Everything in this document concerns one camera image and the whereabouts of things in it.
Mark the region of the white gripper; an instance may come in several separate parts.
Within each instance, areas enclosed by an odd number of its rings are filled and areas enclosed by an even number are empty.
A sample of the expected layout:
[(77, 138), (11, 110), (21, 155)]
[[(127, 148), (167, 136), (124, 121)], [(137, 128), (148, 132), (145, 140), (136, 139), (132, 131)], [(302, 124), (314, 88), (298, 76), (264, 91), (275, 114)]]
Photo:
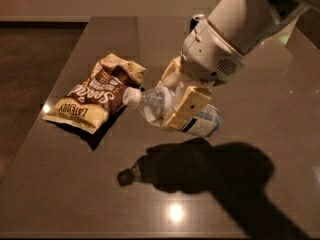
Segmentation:
[[(245, 65), (245, 57), (225, 41), (206, 19), (200, 20), (188, 34), (181, 56), (168, 64), (157, 86), (176, 88), (183, 79), (184, 70), (195, 80), (223, 85)], [(181, 130), (210, 101), (208, 89), (179, 85), (173, 108), (165, 116), (164, 126)]]

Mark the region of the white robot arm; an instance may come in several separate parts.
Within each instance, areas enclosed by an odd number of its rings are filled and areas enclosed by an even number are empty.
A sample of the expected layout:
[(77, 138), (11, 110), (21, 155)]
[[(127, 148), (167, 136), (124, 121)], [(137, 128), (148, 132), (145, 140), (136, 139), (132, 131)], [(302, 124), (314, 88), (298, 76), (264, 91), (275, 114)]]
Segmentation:
[(247, 54), (310, 8), (319, 10), (320, 0), (221, 0), (209, 15), (200, 15), (158, 82), (176, 98), (161, 126), (184, 129), (210, 102), (212, 89), (244, 67)]

